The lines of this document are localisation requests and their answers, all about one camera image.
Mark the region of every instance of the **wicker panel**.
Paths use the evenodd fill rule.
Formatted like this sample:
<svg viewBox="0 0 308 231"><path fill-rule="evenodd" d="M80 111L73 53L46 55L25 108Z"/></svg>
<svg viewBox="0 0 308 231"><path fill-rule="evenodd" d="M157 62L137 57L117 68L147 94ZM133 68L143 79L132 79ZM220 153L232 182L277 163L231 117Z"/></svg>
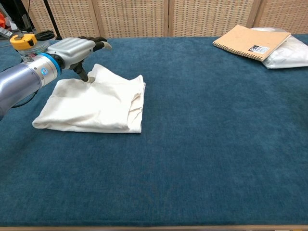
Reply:
<svg viewBox="0 0 308 231"><path fill-rule="evenodd" d="M237 24L249 26L248 21L256 15L259 5L259 1L254 0L170 0L170 2L169 35L171 36L221 36Z"/></svg>
<svg viewBox="0 0 308 231"><path fill-rule="evenodd" d="M50 0L48 3L63 38L100 35L91 0ZM53 28L43 0L31 0L30 11L38 30Z"/></svg>
<svg viewBox="0 0 308 231"><path fill-rule="evenodd" d="M94 0L101 34L107 38L167 35L168 0Z"/></svg>
<svg viewBox="0 0 308 231"><path fill-rule="evenodd" d="M308 1L266 0L254 26L278 27L292 34L308 33Z"/></svg>

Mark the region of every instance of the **blue ring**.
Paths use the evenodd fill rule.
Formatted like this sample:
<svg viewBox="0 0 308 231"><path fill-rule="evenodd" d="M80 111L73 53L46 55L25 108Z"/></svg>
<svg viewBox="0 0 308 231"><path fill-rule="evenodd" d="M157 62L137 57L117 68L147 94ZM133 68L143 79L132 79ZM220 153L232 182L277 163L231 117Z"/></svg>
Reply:
<svg viewBox="0 0 308 231"><path fill-rule="evenodd" d="M50 61L52 61L53 65L56 67L57 72L58 72L57 77L59 77L59 76L60 76L60 74L61 74L61 69L60 69L60 66L58 65L57 61L56 61L56 60L55 60L52 56L50 56L50 55L49 55L49 54L47 54L47 53L41 53L40 55L43 55L43 56L45 56L45 57L49 58L49 59L50 59Z"/></svg>

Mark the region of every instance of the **notebook spiral binding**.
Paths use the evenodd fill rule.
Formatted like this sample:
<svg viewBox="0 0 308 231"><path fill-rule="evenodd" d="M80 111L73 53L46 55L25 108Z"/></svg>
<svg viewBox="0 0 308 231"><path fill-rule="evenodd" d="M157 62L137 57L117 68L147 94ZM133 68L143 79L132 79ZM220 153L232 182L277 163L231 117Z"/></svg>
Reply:
<svg viewBox="0 0 308 231"><path fill-rule="evenodd" d="M255 55L255 54L245 53L245 52L242 52L242 51L237 51L235 49L232 49L230 47L224 46L224 45L219 44L217 42L213 42L213 45L215 47L218 47L218 48L223 49L225 51L231 52L233 54L238 54L238 55L245 56L247 58L255 59L255 60L258 60L258 61L261 61L261 59L262 59L261 56L258 56L258 55Z"/></svg>

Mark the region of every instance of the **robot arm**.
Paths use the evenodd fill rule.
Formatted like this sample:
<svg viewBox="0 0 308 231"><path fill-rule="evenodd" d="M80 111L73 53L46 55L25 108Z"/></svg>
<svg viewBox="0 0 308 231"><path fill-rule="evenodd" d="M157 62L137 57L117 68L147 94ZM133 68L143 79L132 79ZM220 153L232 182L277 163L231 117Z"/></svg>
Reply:
<svg viewBox="0 0 308 231"><path fill-rule="evenodd" d="M57 78L63 69L72 69L89 81L82 68L83 60L92 52L111 46L103 37L65 38L39 54L32 62L23 62L0 73L0 120L6 112L31 93Z"/></svg>

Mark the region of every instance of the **orange object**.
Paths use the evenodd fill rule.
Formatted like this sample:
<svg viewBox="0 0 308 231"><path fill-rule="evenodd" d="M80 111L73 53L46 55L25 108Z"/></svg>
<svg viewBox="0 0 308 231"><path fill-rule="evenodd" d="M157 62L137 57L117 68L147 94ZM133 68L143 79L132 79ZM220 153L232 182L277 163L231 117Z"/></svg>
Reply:
<svg viewBox="0 0 308 231"><path fill-rule="evenodd" d="M5 19L3 14L0 13L0 26L5 28Z"/></svg>

